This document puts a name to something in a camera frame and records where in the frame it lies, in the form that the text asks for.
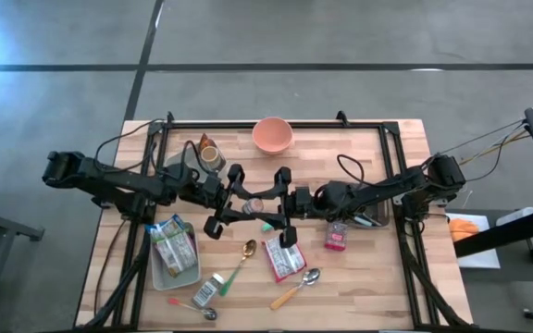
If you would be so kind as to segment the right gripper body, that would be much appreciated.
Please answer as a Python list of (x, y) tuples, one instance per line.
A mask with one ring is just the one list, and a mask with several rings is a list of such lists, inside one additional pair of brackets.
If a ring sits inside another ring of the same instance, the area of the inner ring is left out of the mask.
[(307, 186), (297, 187), (292, 193), (292, 215), (294, 217), (308, 217), (313, 210), (313, 196)]

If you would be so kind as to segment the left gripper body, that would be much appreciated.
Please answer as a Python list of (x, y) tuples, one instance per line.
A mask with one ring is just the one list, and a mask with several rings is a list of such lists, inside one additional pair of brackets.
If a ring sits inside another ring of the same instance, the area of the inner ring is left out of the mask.
[(216, 175), (208, 175), (201, 190), (206, 208), (223, 208), (229, 202), (229, 191)]

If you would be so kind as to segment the red ramen packet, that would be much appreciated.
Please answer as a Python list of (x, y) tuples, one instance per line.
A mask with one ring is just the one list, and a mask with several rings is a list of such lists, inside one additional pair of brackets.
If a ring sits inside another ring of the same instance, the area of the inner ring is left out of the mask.
[(280, 283), (307, 267), (304, 255), (297, 244), (290, 248), (281, 248), (278, 238), (262, 240), (261, 244), (266, 250), (269, 267), (276, 283)]

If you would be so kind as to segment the gold lid spice jar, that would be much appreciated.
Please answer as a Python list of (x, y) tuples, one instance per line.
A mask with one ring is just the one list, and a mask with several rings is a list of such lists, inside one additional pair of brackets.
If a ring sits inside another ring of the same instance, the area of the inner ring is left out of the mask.
[(216, 146), (206, 146), (201, 151), (201, 160), (209, 171), (219, 172), (226, 165), (226, 159)]

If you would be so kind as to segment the small glass spice jar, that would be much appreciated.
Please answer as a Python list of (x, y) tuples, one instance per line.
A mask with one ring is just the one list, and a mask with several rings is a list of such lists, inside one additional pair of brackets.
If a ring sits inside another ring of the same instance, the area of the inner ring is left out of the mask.
[(242, 211), (247, 215), (252, 213), (262, 213), (264, 209), (264, 203), (259, 198), (249, 199), (242, 205)]

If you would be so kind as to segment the gold spoon green handle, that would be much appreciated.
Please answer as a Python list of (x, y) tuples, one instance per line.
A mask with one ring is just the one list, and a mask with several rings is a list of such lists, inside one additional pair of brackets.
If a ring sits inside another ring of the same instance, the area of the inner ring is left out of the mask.
[(240, 270), (242, 269), (242, 266), (243, 266), (244, 262), (254, 255), (254, 253), (256, 251), (256, 247), (257, 247), (256, 240), (248, 240), (243, 245), (243, 247), (242, 247), (242, 259), (238, 263), (236, 268), (233, 270), (231, 275), (229, 276), (229, 279), (224, 283), (224, 285), (222, 286), (221, 290), (219, 291), (219, 295), (221, 297), (224, 297), (224, 296), (227, 295), (231, 285), (234, 282), (234, 279), (237, 277), (237, 275), (239, 274)]

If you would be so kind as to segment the pink silver ramen packet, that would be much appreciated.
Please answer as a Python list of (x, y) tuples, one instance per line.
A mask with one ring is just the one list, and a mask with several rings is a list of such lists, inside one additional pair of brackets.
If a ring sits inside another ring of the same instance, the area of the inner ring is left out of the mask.
[(154, 243), (162, 261), (166, 265), (168, 274), (172, 277), (178, 276), (197, 263), (197, 255), (192, 239), (185, 230), (168, 235), (157, 231)]

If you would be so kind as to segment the white translucent plastic bin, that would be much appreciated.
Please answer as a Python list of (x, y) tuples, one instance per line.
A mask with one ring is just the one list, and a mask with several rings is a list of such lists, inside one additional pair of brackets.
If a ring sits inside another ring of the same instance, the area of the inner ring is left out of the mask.
[(163, 290), (174, 290), (177, 288), (182, 288), (182, 287), (189, 286), (193, 283), (198, 282), (201, 278), (200, 259), (199, 259), (199, 254), (197, 250), (196, 237), (192, 229), (192, 225), (190, 223), (185, 223), (185, 227), (187, 228), (185, 231), (189, 234), (190, 238), (192, 239), (192, 244), (197, 255), (197, 263), (191, 268), (183, 271), (176, 277), (172, 277), (168, 274), (166, 265), (162, 261), (159, 255), (159, 252), (157, 251), (155, 247), (155, 243), (151, 240), (150, 236), (148, 235), (151, 241), (150, 264), (151, 264), (151, 271), (152, 271), (152, 282), (156, 290), (163, 291)]

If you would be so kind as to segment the white lid bagel seasoning jar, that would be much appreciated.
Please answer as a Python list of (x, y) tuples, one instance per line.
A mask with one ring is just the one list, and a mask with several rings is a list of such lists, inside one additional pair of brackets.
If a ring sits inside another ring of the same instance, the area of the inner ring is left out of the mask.
[(211, 300), (220, 292), (225, 283), (224, 278), (218, 273), (214, 273), (192, 297), (192, 303), (197, 308), (205, 308)]

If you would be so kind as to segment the peach plastic bowl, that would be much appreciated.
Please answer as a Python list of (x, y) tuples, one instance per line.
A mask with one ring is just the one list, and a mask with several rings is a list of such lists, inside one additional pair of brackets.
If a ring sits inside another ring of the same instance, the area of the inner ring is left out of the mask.
[(265, 154), (280, 154), (291, 146), (293, 131), (289, 122), (280, 117), (266, 117), (253, 128), (256, 147)]

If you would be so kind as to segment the light grey plastic bin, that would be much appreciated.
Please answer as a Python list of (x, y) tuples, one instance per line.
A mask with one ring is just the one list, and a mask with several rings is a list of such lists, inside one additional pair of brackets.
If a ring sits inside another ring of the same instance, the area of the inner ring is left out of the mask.
[[(206, 167), (204, 166), (201, 158), (196, 159), (195, 152), (191, 146), (187, 147), (184, 154), (185, 154), (184, 157), (182, 156), (183, 152), (179, 152), (178, 154), (172, 155), (164, 162), (164, 167), (168, 168), (168, 172), (171, 175), (177, 177), (180, 174), (180, 162), (181, 162), (181, 158), (183, 157), (184, 163), (189, 169), (192, 170), (192, 175), (195, 177), (195, 179), (198, 181), (204, 182), (208, 173), (204, 171), (204, 168), (206, 169)], [(212, 171), (212, 172), (216, 173), (219, 178), (223, 179), (226, 177), (226, 174), (227, 174), (226, 168), (227, 168), (227, 160), (226, 160), (226, 165), (221, 171), (219, 172)]]

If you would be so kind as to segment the dark grey plastic bin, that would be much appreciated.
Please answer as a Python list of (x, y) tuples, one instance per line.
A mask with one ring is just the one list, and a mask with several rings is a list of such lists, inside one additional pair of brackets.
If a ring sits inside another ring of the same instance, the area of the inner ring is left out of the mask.
[[(390, 202), (386, 200), (380, 203), (375, 203), (375, 204), (365, 206), (361, 211), (358, 211), (357, 213), (350, 216), (350, 218), (346, 220), (346, 224), (353, 228), (364, 228), (364, 229), (385, 228), (390, 223), (390, 213), (391, 213)], [(360, 226), (353, 222), (354, 216), (367, 216), (371, 218), (372, 220), (375, 220), (378, 223), (378, 226), (376, 228), (368, 228), (368, 227)]]

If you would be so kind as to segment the white board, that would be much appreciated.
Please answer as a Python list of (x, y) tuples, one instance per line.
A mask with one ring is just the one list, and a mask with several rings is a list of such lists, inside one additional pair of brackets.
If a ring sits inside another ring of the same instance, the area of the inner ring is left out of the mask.
[[(447, 216), (451, 219), (461, 218), (472, 221), (479, 227), (480, 231), (486, 231), (489, 227), (488, 219), (485, 216), (465, 215), (448, 213)], [(471, 254), (457, 259), (458, 265), (461, 268), (483, 268), (483, 269), (500, 269), (501, 265), (495, 250), (486, 250), (481, 253)]]

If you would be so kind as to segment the white plastic container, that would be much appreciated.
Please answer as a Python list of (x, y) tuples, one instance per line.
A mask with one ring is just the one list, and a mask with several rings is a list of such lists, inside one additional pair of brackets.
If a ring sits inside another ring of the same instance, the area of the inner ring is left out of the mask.
[(525, 207), (522, 209), (518, 209), (508, 215), (499, 217), (496, 220), (496, 226), (499, 227), (499, 226), (511, 223), (513, 221), (516, 221), (517, 219), (520, 219), (526, 216), (531, 216), (531, 215), (533, 215), (533, 207)]

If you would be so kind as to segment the red handled small spoon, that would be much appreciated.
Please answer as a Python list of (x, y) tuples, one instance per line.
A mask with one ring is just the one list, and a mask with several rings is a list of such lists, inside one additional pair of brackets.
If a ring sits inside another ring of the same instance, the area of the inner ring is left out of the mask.
[(192, 305), (186, 304), (184, 302), (181, 302), (181, 301), (179, 301), (178, 299), (175, 299), (175, 298), (168, 298), (167, 301), (171, 305), (180, 306), (180, 307), (183, 307), (183, 308), (198, 312), (198, 313), (202, 314), (204, 319), (206, 319), (206, 320), (215, 321), (217, 319), (217, 312), (213, 308), (199, 308), (199, 307), (192, 306)]

